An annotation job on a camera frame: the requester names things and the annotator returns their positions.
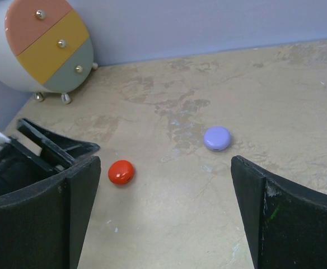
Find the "purple earbud charging case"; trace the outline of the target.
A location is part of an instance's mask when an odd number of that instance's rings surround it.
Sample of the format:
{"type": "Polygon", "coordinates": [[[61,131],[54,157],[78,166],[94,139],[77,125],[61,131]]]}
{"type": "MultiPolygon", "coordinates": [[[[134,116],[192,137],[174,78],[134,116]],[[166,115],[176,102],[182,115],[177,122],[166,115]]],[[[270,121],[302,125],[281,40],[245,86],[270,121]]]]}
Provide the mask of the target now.
{"type": "Polygon", "coordinates": [[[211,151],[223,151],[229,147],[231,138],[228,129],[222,126],[214,126],[205,131],[203,143],[211,151]]]}

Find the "orange earbud charging case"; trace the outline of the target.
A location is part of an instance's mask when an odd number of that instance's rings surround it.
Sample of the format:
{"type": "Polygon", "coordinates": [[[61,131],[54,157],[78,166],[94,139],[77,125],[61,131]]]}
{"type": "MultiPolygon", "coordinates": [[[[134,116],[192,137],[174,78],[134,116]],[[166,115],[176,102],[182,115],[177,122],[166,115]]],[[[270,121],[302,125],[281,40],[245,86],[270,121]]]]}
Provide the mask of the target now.
{"type": "Polygon", "coordinates": [[[108,170],[109,180],[117,185],[129,183],[135,173],[135,168],[131,162],[127,160],[118,160],[111,165],[108,170]]]}

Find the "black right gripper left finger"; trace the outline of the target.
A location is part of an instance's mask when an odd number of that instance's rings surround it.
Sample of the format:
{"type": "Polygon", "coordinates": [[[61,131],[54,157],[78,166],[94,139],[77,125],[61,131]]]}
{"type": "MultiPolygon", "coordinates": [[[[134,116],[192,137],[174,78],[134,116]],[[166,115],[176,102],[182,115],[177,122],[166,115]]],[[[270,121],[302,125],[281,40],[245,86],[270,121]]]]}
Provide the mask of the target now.
{"type": "Polygon", "coordinates": [[[92,156],[0,196],[0,268],[77,268],[100,174],[92,156]]]}

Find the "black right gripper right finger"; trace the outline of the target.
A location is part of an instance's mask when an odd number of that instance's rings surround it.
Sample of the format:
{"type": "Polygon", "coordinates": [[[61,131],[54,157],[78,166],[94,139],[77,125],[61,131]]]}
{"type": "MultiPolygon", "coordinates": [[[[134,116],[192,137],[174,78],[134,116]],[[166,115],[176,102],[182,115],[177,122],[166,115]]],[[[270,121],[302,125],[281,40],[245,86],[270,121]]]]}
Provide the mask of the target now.
{"type": "Polygon", "coordinates": [[[327,194],[242,156],[231,176],[255,268],[327,268],[327,194]]]}

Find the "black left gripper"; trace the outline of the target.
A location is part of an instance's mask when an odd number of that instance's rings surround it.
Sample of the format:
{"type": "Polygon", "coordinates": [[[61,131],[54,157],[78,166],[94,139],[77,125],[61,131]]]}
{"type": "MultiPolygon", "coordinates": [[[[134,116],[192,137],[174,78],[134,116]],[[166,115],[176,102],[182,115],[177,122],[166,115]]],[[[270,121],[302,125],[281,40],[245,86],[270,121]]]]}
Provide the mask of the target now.
{"type": "Polygon", "coordinates": [[[26,118],[17,121],[17,130],[41,148],[36,155],[17,138],[0,150],[0,196],[25,188],[68,169],[94,153],[96,143],[74,140],[45,129],[26,118]]]}

